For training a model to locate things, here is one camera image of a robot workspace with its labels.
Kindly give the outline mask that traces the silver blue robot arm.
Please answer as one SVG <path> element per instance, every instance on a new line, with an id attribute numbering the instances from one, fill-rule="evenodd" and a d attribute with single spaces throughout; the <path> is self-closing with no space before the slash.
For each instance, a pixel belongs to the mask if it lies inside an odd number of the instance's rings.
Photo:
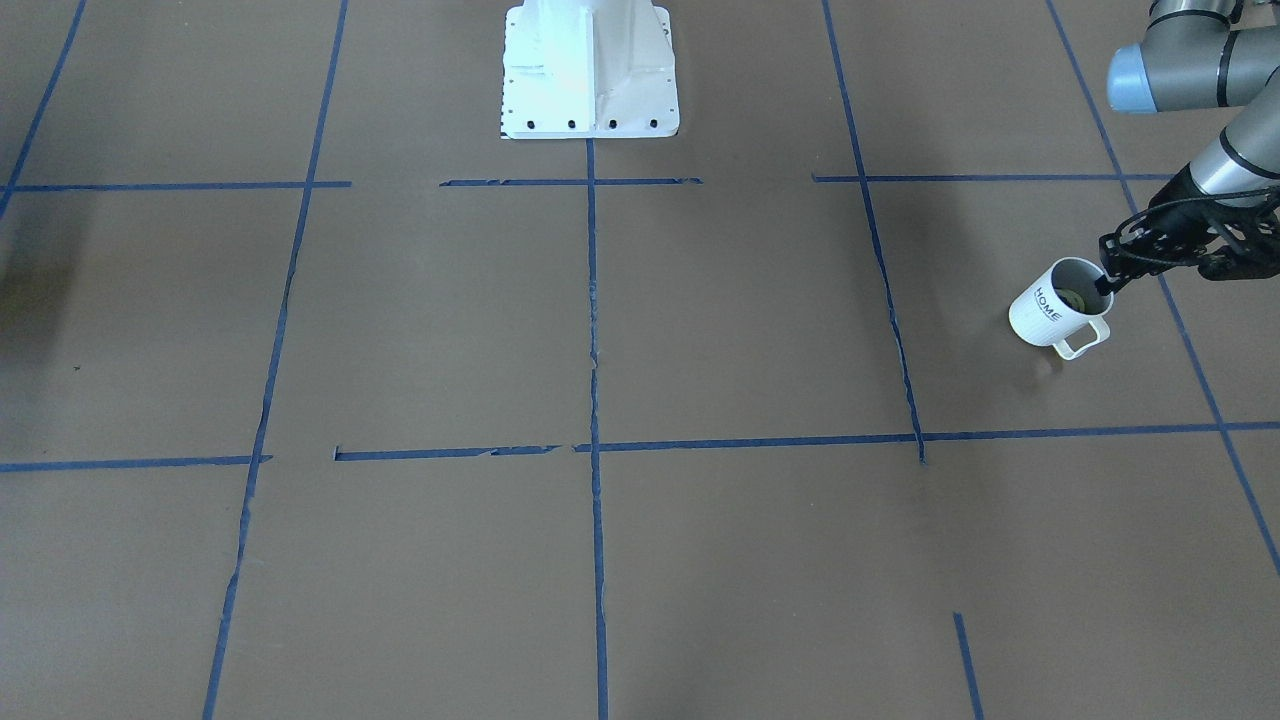
<path id="1" fill-rule="evenodd" d="M 1240 28 L 1240 1 L 1155 1 L 1108 68 L 1115 111 L 1235 108 L 1143 211 L 1100 238 L 1102 293 L 1192 266 L 1207 281 L 1277 274 L 1277 27 Z"/>

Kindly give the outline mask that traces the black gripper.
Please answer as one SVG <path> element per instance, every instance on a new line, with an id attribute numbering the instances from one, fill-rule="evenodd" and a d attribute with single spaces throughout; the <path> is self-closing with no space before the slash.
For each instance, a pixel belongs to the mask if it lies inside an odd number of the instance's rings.
<path id="1" fill-rule="evenodd" d="M 1279 273 L 1277 182 L 1206 193 L 1183 167 L 1146 210 L 1100 237 L 1100 297 L 1146 275 L 1190 266 L 1207 281 L 1260 281 Z"/>

